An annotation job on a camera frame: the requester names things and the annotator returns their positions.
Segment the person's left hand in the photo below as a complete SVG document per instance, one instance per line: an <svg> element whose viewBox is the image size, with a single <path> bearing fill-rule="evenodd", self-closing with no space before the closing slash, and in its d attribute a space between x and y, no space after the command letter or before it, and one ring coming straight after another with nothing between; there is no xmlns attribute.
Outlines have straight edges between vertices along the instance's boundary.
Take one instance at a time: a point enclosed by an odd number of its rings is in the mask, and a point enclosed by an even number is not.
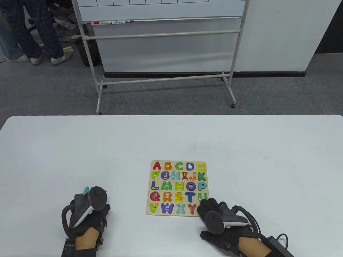
<svg viewBox="0 0 343 257"><path fill-rule="evenodd" d="M107 215L110 210L110 205L104 203L104 207L100 210L91 210L89 203L89 192L86 194L76 194L74 200L69 205L63 208L61 213L62 226L67 236L66 241L70 244L75 244L77 236L83 236L89 228L94 228L99 232L96 241L96 248L104 242L103 233L107 227ZM86 214L85 218L76 227L72 226L72 218Z"/></svg>

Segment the person's right hand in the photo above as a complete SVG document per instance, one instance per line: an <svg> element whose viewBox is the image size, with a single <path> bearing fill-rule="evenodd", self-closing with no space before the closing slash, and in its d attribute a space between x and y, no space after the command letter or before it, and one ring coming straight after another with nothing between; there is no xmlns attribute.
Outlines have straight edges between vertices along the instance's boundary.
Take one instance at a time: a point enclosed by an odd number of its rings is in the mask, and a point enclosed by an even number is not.
<svg viewBox="0 0 343 257"><path fill-rule="evenodd" d="M209 198L201 200L196 210L207 228L200 233L202 240L236 256L265 256L270 252L255 220L243 207L229 208L226 202Z"/></svg>

